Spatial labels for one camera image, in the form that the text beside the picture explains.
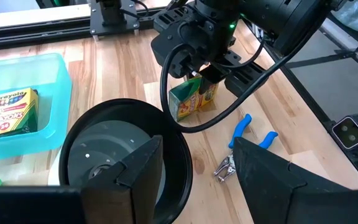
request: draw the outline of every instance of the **pliers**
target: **pliers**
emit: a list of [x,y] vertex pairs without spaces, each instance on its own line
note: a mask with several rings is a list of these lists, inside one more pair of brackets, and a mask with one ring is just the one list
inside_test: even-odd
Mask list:
[[[252,121],[251,115],[246,114],[245,118],[237,124],[237,126],[234,130],[231,142],[229,143],[229,148],[231,149],[230,155],[226,156],[223,159],[222,163],[219,165],[219,167],[214,172],[214,176],[217,177],[217,179],[220,182],[224,182],[226,180],[226,178],[228,178],[230,175],[232,175],[233,173],[236,172],[236,166],[234,165],[233,150],[232,150],[234,147],[234,139],[236,137],[242,136],[242,133],[244,132],[244,130],[246,129],[248,124],[251,123],[251,121]],[[264,149],[269,148],[269,146],[272,145],[274,138],[277,136],[278,136],[278,134],[276,132],[274,132],[274,131],[269,132],[266,135],[265,139],[259,144],[259,146]],[[226,174],[219,175],[225,169],[226,169]]]

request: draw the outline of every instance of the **wooden tabletop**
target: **wooden tabletop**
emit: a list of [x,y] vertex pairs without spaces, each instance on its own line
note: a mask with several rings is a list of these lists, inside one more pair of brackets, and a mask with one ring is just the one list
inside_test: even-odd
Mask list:
[[[156,7],[168,2],[147,0],[145,3]],[[17,12],[21,19],[10,21],[17,24],[30,22],[29,19],[57,19],[52,10],[58,10],[65,17],[70,14],[89,15],[88,6],[82,5]],[[99,42],[88,38],[6,49],[0,50],[0,59],[52,52],[62,54],[73,81],[70,128],[86,110],[110,99],[136,98],[160,108],[161,66],[155,61],[150,48],[150,41],[156,35],[154,30],[143,30],[139,35],[109,36]],[[243,60],[248,59],[256,51],[259,41],[241,21],[235,36],[237,41],[231,49]],[[263,51],[257,63],[268,68],[274,61]],[[183,80],[170,78],[169,82],[173,87]],[[202,112],[188,117],[183,124],[195,126],[205,123],[234,100],[235,96],[221,83],[214,101],[202,108]],[[220,184],[212,175],[228,154],[227,144],[234,127],[247,113],[251,114],[253,120],[243,134],[244,138],[259,143],[269,131],[276,131],[279,135],[270,151],[345,187],[358,189],[356,169],[285,75],[277,71],[226,119],[201,133],[185,134],[193,159],[193,187],[186,207],[175,223],[252,223],[237,177],[234,175]],[[45,185],[56,154],[57,149],[54,149],[0,160],[0,178],[4,184]]]

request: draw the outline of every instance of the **crayola crayon box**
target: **crayola crayon box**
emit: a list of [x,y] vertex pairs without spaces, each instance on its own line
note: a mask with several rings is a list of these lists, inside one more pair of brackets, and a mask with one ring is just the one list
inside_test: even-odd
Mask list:
[[212,84],[199,94],[201,77],[194,77],[169,91],[169,109],[175,121],[186,118],[215,97],[218,84]]
[[38,121],[38,93],[26,88],[0,94],[0,137],[34,132]]

